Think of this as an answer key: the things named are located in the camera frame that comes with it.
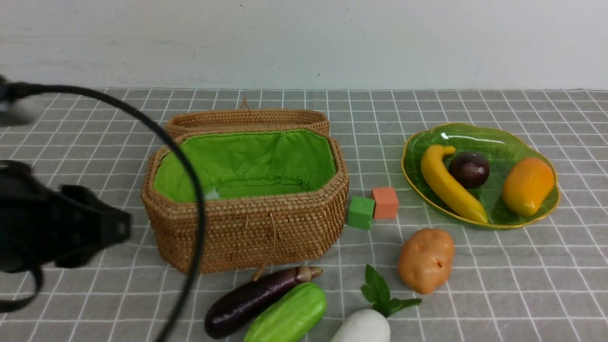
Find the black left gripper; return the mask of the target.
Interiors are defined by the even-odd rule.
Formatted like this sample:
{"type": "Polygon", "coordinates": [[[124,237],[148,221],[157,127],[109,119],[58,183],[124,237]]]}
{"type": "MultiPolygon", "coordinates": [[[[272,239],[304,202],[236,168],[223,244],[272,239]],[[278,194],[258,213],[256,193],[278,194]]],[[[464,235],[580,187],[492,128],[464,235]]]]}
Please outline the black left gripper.
{"type": "Polygon", "coordinates": [[[37,262],[64,269],[86,266],[103,247],[124,243],[131,237],[131,215],[100,200],[89,188],[63,184],[58,191],[44,186],[28,164],[1,161],[1,271],[26,270],[14,248],[21,243],[37,262]],[[53,205],[68,199],[74,212],[69,223],[85,246],[61,245],[60,224],[67,210],[53,205]]]}

